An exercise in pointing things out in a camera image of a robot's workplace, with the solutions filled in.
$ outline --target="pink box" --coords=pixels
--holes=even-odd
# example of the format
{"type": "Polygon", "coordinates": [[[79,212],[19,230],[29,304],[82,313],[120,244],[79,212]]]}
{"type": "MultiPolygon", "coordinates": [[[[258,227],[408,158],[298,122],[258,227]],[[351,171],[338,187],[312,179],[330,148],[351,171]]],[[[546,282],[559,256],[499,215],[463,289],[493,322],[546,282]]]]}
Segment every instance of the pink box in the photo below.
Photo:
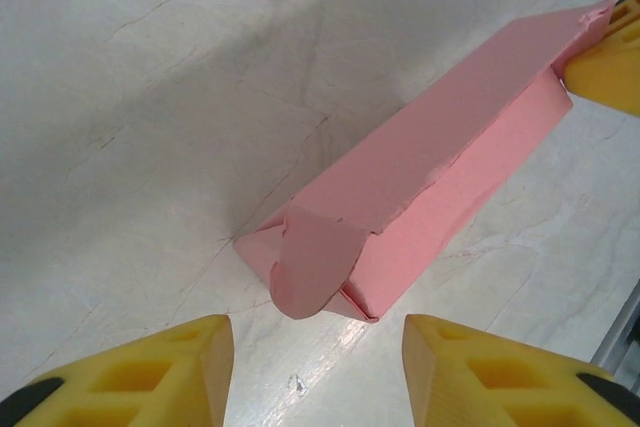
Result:
{"type": "Polygon", "coordinates": [[[515,20],[235,243],[294,319],[378,320],[571,108],[612,0],[515,20]]]}

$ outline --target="white marble floor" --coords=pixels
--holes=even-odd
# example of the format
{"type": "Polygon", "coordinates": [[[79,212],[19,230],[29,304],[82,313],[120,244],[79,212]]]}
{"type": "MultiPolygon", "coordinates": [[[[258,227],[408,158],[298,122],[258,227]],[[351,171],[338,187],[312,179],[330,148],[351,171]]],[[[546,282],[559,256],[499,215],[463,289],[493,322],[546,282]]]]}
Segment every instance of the white marble floor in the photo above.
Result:
{"type": "Polygon", "coordinates": [[[640,277],[640,119],[576,99],[376,325],[231,239],[508,19],[597,0],[0,0],[0,396],[209,313],[229,426],[408,426],[403,316],[589,359],[640,277]]]}

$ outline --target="yellow foam pad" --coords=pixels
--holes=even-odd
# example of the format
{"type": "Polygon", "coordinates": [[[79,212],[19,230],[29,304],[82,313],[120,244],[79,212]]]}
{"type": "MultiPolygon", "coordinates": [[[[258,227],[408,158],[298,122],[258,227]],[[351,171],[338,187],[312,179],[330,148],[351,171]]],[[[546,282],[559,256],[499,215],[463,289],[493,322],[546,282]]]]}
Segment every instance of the yellow foam pad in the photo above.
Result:
{"type": "Polygon", "coordinates": [[[640,0],[616,5],[603,40],[567,63],[564,83],[576,95],[640,116],[640,0]]]}
{"type": "Polygon", "coordinates": [[[17,426],[220,426],[232,366],[228,317],[203,317],[40,376],[64,384],[17,426]]]}
{"type": "Polygon", "coordinates": [[[576,377],[610,378],[585,362],[425,315],[402,355],[419,427],[635,426],[576,377]]]}

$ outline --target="pink cardboard box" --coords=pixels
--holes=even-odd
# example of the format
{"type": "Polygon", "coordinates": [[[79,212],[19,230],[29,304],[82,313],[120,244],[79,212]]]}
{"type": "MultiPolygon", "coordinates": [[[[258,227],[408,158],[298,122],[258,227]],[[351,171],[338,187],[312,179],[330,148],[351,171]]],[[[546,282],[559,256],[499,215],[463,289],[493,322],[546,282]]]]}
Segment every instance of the pink cardboard box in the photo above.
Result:
{"type": "Polygon", "coordinates": [[[571,108],[612,0],[515,20],[237,240],[274,304],[376,321],[571,108]]]}

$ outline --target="marble surface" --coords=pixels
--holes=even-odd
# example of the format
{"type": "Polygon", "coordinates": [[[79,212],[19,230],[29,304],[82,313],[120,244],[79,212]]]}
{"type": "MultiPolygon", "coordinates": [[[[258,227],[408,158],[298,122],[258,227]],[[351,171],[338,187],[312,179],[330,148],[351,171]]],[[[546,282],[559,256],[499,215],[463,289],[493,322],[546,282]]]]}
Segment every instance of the marble surface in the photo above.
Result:
{"type": "Polygon", "coordinates": [[[597,0],[0,0],[0,395],[209,313],[229,426],[411,425],[403,317],[588,360],[640,277],[640,119],[573,111],[376,325],[231,240],[509,19],[597,0]]]}

